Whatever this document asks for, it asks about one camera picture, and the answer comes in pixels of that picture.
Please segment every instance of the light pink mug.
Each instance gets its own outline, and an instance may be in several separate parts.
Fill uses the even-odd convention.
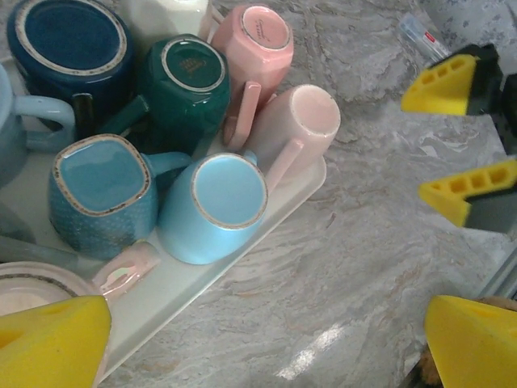
[[[232,99],[223,138],[229,150],[238,151],[250,135],[255,113],[291,67],[292,30],[266,6],[236,6],[216,30],[211,45],[228,60]]]
[[[332,96],[314,85],[295,86],[269,102],[255,118],[245,144],[257,156],[269,191],[317,161],[341,124]]]

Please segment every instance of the upside-down mug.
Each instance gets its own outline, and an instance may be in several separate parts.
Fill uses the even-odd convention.
[[[122,134],[147,117],[142,136],[153,152],[208,150],[229,98],[225,56],[197,36],[176,36],[153,45],[138,73],[137,97],[99,131]]]
[[[140,154],[117,135],[78,141],[54,159],[50,221],[75,251],[112,259],[153,230],[158,217],[155,177],[190,163],[181,153]]]
[[[300,85],[269,102],[257,115],[245,148],[257,155],[267,187],[289,181],[329,148],[341,124],[332,96],[314,85]]]
[[[214,154],[187,167],[158,217],[163,248],[188,264],[210,264],[245,245],[260,227],[268,191],[251,152]]]
[[[232,101],[224,124],[229,150],[242,148],[259,112],[289,71],[294,44],[289,25],[263,5],[236,6],[211,45],[228,59]]]
[[[132,37],[100,2],[23,0],[7,21],[7,42],[31,95],[62,99],[88,122],[78,126],[79,139],[94,135],[131,97]]]

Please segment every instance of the white mug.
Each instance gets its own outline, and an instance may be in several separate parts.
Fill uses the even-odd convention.
[[[141,61],[159,40],[182,34],[207,40],[212,0],[121,0],[119,14],[131,31]]]

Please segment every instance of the kitchen counter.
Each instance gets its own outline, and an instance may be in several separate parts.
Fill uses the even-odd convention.
[[[326,183],[101,388],[396,386],[430,298],[476,296],[515,246],[418,198],[421,182],[505,155],[489,118],[400,111],[424,63],[396,34],[405,12],[422,16],[413,2],[261,2],[294,29],[283,89],[314,83],[341,108]],[[0,23],[14,3],[0,1]]]

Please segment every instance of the drying tray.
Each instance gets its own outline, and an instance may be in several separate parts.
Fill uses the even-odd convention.
[[[215,11],[214,20],[221,20],[221,14]],[[26,94],[12,58],[2,60],[2,64],[10,76],[15,93]],[[45,130],[38,120],[24,118],[23,121],[27,129]],[[221,140],[217,138],[208,153],[221,150]],[[54,155],[51,154],[30,154],[20,175],[0,190],[0,202],[31,227],[38,244],[72,251],[59,239],[48,220],[46,196],[48,173],[53,158]],[[314,194],[323,185],[325,178],[326,164],[320,158],[299,178],[286,184],[280,183],[269,197],[266,216],[256,235],[239,251],[214,264],[194,266],[179,262],[164,252],[156,238],[156,232],[153,232],[149,242],[159,250],[162,262],[111,307],[116,330],[110,338],[110,354],[103,378],[260,243]],[[99,266],[98,261],[84,256],[80,256],[80,264],[81,268]]]

